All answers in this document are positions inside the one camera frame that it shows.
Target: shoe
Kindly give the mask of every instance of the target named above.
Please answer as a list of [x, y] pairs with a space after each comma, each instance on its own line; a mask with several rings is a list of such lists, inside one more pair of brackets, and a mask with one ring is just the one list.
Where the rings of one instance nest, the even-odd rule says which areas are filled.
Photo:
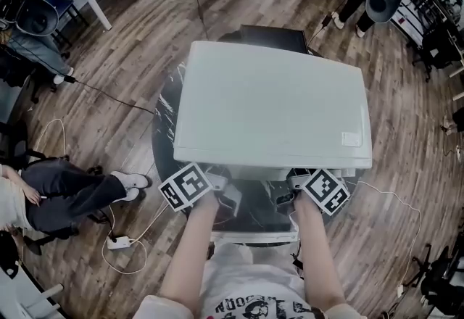
[[339, 14], [337, 14], [336, 12], [334, 12], [332, 14], [332, 19], [333, 19], [333, 22], [335, 23], [335, 26], [338, 28], [338, 29], [343, 29], [343, 27], [345, 26], [345, 23], [340, 21], [339, 19]]
[[125, 194], [126, 194], [125, 198], [116, 199], [115, 201], [113, 201], [113, 203], [116, 203], [116, 202], [132, 202], [140, 194], [140, 190], [138, 190], [137, 188], [130, 188], [130, 189], [126, 190]]
[[357, 34], [358, 37], [362, 38], [362, 37], [364, 37], [365, 32], [363, 32], [361, 29], [359, 29], [358, 26], [356, 25], [356, 34]]
[[454, 123], [454, 121], [448, 120], [448, 116], [444, 116], [443, 118], [443, 126], [446, 128], [450, 128], [450, 126]]
[[143, 175], [138, 175], [136, 173], [126, 175], [118, 171], [113, 171], [111, 174], [121, 182], [126, 191], [131, 188], [144, 189], [148, 186], [148, 180]]
[[[74, 73], [74, 68], [71, 67], [70, 72], [66, 74], [67, 77], [70, 77]], [[64, 75], [55, 75], [55, 78], [53, 78], [53, 83], [55, 83], [57, 86], [65, 81], [65, 76]]]

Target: white t-shirt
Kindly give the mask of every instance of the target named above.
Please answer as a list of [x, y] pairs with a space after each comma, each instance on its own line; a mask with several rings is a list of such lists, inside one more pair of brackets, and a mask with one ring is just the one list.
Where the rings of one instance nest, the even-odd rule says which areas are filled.
[[360, 319], [348, 304], [326, 312], [305, 302], [303, 280], [271, 265], [222, 266], [205, 269], [202, 311], [194, 314], [183, 305], [147, 296], [134, 319]]
[[26, 218], [24, 192], [2, 174], [3, 167], [0, 165], [0, 230], [7, 225], [32, 229]]

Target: gray sleeve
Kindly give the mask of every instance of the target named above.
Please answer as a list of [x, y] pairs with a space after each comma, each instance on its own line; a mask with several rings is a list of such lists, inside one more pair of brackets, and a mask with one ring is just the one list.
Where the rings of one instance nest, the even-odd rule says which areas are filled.
[[133, 319], [194, 319], [182, 304], [156, 296], [147, 296], [140, 304]]
[[328, 319], [367, 319], [348, 304], [338, 304], [326, 311]]

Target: white label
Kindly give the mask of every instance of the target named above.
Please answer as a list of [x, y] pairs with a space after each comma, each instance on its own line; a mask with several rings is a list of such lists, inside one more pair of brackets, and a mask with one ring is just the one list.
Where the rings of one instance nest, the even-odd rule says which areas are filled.
[[342, 132], [341, 133], [341, 145], [360, 147], [361, 137], [358, 133]]

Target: power strip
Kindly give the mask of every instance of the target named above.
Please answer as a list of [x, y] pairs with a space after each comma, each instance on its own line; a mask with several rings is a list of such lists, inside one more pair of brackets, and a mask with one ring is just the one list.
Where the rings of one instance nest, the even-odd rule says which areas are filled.
[[119, 236], [116, 238], [116, 241], [113, 241], [110, 237], [107, 237], [107, 246], [108, 249], [129, 248], [131, 246], [131, 240], [128, 236]]

